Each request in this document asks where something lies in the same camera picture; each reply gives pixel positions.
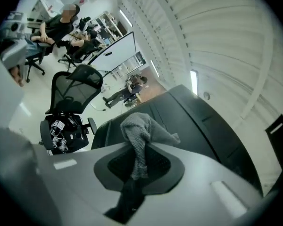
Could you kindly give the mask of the ceiling tube light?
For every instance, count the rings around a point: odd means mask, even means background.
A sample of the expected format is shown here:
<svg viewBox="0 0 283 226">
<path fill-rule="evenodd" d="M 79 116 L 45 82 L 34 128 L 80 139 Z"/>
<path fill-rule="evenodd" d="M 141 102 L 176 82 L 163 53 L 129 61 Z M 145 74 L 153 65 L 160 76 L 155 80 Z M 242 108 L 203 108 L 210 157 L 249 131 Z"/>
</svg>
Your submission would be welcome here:
<svg viewBox="0 0 283 226">
<path fill-rule="evenodd" d="M 123 10 L 119 9 L 119 12 L 121 14 L 121 16 L 125 19 L 125 21 L 128 23 L 128 25 L 132 28 L 133 24 L 131 23 L 131 21 L 128 19 L 128 17 L 125 15 L 125 13 L 123 12 Z"/>
<path fill-rule="evenodd" d="M 192 86 L 192 92 L 195 95 L 198 95 L 198 74 L 196 71 L 191 70 L 190 71 L 190 77 L 191 77 L 191 86 Z"/>
<path fill-rule="evenodd" d="M 153 69 L 154 69 L 154 71 L 155 71 L 157 77 L 160 78 L 160 75 L 159 75 L 159 73 L 158 73 L 158 71 L 157 71 L 157 69 L 156 69 L 156 66 L 154 65 L 153 60 L 150 60 L 150 62 L 151 62 L 151 65 L 152 65 L 152 67 L 153 67 Z"/>
</svg>

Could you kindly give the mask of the wooden storage shelves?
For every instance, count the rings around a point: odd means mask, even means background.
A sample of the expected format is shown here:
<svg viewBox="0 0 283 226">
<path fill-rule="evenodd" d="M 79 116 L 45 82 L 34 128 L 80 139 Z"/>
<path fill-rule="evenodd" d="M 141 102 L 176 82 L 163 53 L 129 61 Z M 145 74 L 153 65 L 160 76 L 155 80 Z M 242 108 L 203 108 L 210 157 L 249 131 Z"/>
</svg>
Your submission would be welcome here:
<svg viewBox="0 0 283 226">
<path fill-rule="evenodd" d="M 94 22 L 98 25 L 96 31 L 99 39 L 105 45 L 110 45 L 123 37 L 123 33 L 117 26 L 118 21 L 107 11 L 98 16 Z"/>
</svg>

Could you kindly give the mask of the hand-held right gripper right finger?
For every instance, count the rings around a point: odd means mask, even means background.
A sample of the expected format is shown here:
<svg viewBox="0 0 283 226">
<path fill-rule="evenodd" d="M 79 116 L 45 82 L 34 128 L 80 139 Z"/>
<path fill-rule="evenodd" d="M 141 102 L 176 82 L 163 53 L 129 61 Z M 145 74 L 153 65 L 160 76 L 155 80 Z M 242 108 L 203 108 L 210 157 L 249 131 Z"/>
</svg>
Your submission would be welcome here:
<svg viewBox="0 0 283 226">
<path fill-rule="evenodd" d="M 229 226 L 262 200 L 253 185 L 210 157 L 154 145 L 180 159 L 185 172 L 169 193 L 147 196 L 131 226 Z"/>
</svg>

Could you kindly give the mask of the large black TV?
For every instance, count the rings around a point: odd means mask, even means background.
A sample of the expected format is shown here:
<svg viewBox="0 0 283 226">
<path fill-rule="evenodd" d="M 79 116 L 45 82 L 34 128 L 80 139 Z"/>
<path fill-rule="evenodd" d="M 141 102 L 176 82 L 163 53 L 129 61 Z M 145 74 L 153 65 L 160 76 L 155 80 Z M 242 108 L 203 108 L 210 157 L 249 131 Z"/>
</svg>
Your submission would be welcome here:
<svg viewBox="0 0 283 226">
<path fill-rule="evenodd" d="M 177 148 L 210 157 L 263 193 L 258 173 L 242 141 L 209 104 L 184 85 L 144 102 L 102 124 L 91 149 L 124 142 L 121 122 L 132 113 L 146 113 L 171 134 L 178 134 Z"/>
</svg>

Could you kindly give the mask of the unused grey gripper device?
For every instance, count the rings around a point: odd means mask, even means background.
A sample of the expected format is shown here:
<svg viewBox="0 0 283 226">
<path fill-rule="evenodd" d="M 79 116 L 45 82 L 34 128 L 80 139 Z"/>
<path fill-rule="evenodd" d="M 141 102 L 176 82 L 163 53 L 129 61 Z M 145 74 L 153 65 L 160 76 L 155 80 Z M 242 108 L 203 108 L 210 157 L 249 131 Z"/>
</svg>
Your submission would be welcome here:
<svg viewBox="0 0 283 226">
<path fill-rule="evenodd" d="M 63 153 L 68 150 L 67 141 L 62 134 L 64 126 L 65 124 L 62 121 L 56 120 L 54 123 L 52 123 L 50 128 L 50 134 L 52 135 L 54 148 L 59 149 Z"/>
</svg>

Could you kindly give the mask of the white rolling whiteboard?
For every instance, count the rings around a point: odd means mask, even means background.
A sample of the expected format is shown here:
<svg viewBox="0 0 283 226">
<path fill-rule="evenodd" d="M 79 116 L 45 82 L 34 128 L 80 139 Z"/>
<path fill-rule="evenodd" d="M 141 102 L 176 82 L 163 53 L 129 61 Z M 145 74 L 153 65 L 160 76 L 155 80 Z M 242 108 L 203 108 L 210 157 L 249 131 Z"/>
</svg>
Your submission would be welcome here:
<svg viewBox="0 0 283 226">
<path fill-rule="evenodd" d="M 98 71 L 112 71 L 136 54 L 134 32 L 130 32 L 102 50 L 88 62 Z"/>
</svg>

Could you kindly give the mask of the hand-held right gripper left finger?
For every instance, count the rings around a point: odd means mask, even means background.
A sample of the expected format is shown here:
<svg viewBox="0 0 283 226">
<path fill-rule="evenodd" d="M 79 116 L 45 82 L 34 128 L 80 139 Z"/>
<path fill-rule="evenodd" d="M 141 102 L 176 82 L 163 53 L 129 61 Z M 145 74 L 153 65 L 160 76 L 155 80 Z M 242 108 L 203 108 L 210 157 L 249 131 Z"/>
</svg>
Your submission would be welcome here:
<svg viewBox="0 0 283 226">
<path fill-rule="evenodd" d="M 133 169 L 127 143 L 47 157 L 47 190 L 55 212 L 50 225 L 125 225 L 124 185 Z"/>
</svg>

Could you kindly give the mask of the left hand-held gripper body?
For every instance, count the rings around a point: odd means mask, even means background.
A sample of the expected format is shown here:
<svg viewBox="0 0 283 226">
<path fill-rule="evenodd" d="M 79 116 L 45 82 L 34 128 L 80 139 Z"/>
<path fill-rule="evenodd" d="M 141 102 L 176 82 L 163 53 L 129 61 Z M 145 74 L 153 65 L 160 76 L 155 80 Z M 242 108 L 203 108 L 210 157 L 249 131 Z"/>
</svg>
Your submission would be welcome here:
<svg viewBox="0 0 283 226">
<path fill-rule="evenodd" d="M 21 65 L 25 60 L 26 15 L 11 11 L 0 26 L 0 58 L 4 65 Z"/>
</svg>

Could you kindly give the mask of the grey knitted cloth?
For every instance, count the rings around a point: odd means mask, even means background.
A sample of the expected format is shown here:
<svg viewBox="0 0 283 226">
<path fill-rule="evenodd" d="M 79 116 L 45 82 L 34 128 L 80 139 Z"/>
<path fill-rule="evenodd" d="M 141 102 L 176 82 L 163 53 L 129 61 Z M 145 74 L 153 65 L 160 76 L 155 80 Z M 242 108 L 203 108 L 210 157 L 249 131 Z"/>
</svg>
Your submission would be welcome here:
<svg viewBox="0 0 283 226">
<path fill-rule="evenodd" d="M 130 114 L 120 125 L 124 139 L 135 152 L 135 162 L 131 178 L 138 180 L 148 177 L 145 148 L 148 143 L 177 145 L 181 142 L 178 134 L 169 133 L 146 113 Z"/>
</svg>

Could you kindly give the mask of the white storage cabinet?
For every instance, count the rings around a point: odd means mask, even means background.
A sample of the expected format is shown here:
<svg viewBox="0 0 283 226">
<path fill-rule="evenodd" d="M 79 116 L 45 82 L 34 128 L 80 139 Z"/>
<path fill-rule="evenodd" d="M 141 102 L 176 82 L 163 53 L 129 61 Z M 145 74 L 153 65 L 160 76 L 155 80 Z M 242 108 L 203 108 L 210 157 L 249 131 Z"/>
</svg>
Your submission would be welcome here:
<svg viewBox="0 0 283 226">
<path fill-rule="evenodd" d="M 58 14 L 61 14 L 64 4 L 61 0 L 37 0 L 31 13 L 28 15 L 29 22 L 42 23 Z"/>
</svg>

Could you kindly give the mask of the person's left hand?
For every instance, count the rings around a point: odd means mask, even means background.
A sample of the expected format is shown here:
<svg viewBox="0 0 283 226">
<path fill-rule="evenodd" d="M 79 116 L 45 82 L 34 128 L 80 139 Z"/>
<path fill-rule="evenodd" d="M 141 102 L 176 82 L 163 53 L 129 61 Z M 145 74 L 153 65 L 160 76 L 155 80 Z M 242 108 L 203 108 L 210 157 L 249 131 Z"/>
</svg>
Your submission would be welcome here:
<svg viewBox="0 0 283 226">
<path fill-rule="evenodd" d="M 21 72 L 20 72 L 20 66 L 16 65 L 9 70 L 10 75 L 12 76 L 13 80 L 16 82 L 17 85 L 20 87 L 23 87 L 23 82 L 22 82 L 22 77 L 21 77 Z"/>
</svg>

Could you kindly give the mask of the black mesh office chair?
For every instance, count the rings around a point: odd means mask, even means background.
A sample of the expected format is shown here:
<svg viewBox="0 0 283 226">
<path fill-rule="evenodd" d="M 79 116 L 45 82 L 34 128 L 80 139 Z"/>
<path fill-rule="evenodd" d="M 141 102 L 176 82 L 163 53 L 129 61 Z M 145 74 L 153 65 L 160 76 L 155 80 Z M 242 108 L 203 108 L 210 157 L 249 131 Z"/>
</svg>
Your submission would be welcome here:
<svg viewBox="0 0 283 226">
<path fill-rule="evenodd" d="M 97 126 L 93 118 L 84 124 L 81 114 L 87 105 L 101 92 L 103 76 L 89 65 L 79 65 L 72 72 L 58 72 L 51 84 L 50 108 L 40 123 L 41 141 L 49 155 L 74 153 L 89 143 L 87 135 L 96 133 Z M 65 126 L 62 131 L 68 150 L 64 153 L 54 148 L 50 128 L 56 120 Z"/>
</svg>

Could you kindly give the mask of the white shelf rack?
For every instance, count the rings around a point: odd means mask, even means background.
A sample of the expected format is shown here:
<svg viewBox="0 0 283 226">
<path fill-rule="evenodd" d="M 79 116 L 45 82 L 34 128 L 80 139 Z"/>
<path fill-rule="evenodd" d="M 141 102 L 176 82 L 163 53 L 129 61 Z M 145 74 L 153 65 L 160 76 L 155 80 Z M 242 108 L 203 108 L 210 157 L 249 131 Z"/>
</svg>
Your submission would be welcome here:
<svg viewBox="0 0 283 226">
<path fill-rule="evenodd" d="M 137 70 L 139 67 L 146 64 L 146 61 L 141 54 L 141 52 L 138 52 L 131 58 L 124 61 L 122 64 L 120 64 L 116 69 L 114 69 L 111 72 L 111 75 L 117 80 L 117 79 L 123 79 L 126 78 L 130 73 L 133 73 L 135 70 Z"/>
</svg>

